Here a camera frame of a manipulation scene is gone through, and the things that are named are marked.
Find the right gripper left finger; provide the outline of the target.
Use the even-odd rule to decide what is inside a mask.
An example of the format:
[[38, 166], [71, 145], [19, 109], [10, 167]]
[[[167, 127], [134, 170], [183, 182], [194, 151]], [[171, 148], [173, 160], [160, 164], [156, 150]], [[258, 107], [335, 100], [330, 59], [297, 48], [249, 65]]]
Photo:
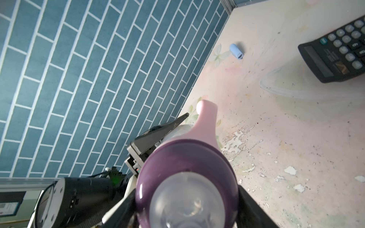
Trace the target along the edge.
[[102, 228], [127, 228], [130, 220], [136, 212], [136, 190], [122, 200], [120, 206], [112, 213], [106, 222], [103, 222]]

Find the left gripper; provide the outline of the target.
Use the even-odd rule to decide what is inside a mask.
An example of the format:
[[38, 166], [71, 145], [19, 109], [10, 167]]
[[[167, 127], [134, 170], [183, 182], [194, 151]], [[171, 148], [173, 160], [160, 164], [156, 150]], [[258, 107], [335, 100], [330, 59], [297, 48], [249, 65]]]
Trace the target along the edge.
[[134, 145], [130, 144], [127, 147], [129, 156], [125, 160], [125, 164], [133, 175], [139, 175], [145, 161], [148, 158], [148, 150], [159, 141], [163, 140], [188, 117], [189, 113], [185, 113], [171, 122], [152, 127], [134, 139]]

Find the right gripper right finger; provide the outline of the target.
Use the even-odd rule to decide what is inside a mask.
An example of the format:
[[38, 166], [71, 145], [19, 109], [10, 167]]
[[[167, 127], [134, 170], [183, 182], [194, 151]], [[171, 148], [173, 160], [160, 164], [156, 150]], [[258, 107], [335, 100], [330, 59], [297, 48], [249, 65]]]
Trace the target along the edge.
[[264, 212], [258, 203], [244, 190], [239, 188], [239, 207], [236, 218], [238, 228], [278, 228], [278, 225]]

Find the purple collar with nipple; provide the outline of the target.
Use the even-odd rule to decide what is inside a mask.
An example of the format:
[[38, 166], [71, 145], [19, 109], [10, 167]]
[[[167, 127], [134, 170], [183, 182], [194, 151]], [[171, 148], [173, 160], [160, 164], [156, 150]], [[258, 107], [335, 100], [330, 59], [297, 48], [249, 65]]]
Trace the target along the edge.
[[231, 228], [238, 215], [234, 171], [215, 147], [176, 140], [158, 147], [137, 179], [143, 228]]

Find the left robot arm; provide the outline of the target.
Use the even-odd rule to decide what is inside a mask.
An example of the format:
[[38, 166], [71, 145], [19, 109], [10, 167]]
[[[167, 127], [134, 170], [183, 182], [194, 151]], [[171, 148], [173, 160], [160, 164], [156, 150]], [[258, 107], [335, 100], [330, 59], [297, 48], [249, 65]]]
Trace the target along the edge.
[[30, 228], [99, 228], [102, 217], [130, 194], [145, 161], [189, 113], [154, 126], [127, 147], [127, 172], [113, 166], [85, 178], [66, 177], [50, 184], [35, 207]]

